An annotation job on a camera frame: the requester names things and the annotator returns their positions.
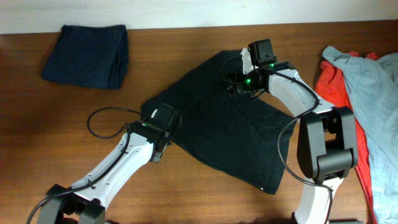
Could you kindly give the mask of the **dark green t-shirt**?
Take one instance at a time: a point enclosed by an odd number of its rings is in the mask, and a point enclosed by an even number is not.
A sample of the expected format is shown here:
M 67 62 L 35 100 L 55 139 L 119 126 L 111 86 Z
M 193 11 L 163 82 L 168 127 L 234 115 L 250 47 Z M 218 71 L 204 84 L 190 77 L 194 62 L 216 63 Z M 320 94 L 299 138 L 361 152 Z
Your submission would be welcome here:
M 275 194 L 294 130 L 293 118 L 248 94 L 230 96 L 221 77 L 238 73 L 238 50 L 223 50 L 141 106 L 150 116 L 162 103 L 182 125 L 174 142 L 202 163 Z

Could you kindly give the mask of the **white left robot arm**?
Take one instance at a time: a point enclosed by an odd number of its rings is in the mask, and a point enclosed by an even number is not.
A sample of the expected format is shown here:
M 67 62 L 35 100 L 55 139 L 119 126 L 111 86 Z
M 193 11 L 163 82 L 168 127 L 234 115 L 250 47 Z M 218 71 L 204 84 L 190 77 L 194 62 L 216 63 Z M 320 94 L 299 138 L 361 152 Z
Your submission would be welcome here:
M 148 118 L 126 124 L 118 145 L 89 173 L 65 188 L 55 184 L 31 211 L 30 223 L 107 223 L 106 209 L 131 176 L 148 162 L 159 162 L 181 116 L 158 106 Z

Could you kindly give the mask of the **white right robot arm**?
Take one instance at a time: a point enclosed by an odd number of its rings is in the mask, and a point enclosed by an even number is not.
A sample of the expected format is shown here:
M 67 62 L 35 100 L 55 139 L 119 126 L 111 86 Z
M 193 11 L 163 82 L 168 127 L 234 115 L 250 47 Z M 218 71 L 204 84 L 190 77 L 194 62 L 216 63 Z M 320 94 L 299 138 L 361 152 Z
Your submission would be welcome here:
M 297 160 L 303 177 L 286 171 L 303 183 L 292 223 L 329 223 L 335 192 L 358 164 L 354 114 L 315 93 L 288 61 L 280 62 L 269 39 L 250 43 L 241 51 L 242 91 L 267 92 L 278 98 L 299 123 Z

